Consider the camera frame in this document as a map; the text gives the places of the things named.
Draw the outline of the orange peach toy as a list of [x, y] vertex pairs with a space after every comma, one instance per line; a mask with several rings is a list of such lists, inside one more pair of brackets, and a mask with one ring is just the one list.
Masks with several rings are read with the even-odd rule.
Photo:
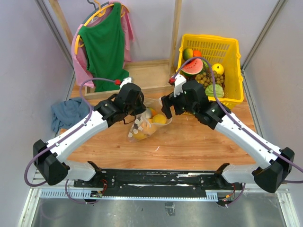
[[152, 122], [157, 124], [166, 124], [166, 121], [166, 117], [162, 114], [157, 114], [152, 118]]

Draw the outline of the white garlic toy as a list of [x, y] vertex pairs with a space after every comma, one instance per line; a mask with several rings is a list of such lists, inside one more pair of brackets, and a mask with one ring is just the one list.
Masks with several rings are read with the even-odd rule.
[[152, 118], [152, 111], [151, 109], [147, 108], [146, 111], [144, 112], [144, 116], [146, 119]]

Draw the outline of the clear polka dot zip bag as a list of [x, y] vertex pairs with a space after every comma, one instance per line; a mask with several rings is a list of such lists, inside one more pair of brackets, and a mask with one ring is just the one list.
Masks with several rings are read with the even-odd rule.
[[146, 110], [135, 116], [127, 138], [129, 142], [137, 142], [153, 135], [157, 130], [169, 125], [172, 118], [168, 119], [161, 111], [161, 99], [145, 98]]

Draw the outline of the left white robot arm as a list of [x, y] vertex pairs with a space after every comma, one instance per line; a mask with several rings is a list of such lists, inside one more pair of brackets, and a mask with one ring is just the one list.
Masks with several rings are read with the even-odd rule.
[[68, 161], [71, 153], [94, 135], [146, 110], [141, 88], [134, 83], [121, 86], [117, 94], [100, 101], [90, 113], [62, 135], [33, 145], [34, 165], [48, 185], [56, 185], [66, 179], [79, 179], [89, 186], [101, 183], [98, 167], [92, 162]]

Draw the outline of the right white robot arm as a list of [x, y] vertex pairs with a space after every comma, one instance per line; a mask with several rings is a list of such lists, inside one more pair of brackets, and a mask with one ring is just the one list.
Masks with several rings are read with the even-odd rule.
[[274, 193], [292, 170], [294, 152], [279, 148], [266, 141], [242, 123], [229, 108], [217, 101], [209, 101], [203, 86], [196, 81], [183, 81], [169, 95], [161, 98], [162, 112], [172, 117], [184, 112], [193, 114], [203, 125], [208, 126], [241, 147], [254, 160], [253, 165], [222, 164], [217, 169], [214, 183], [226, 189], [232, 183], [255, 183], [264, 191]]

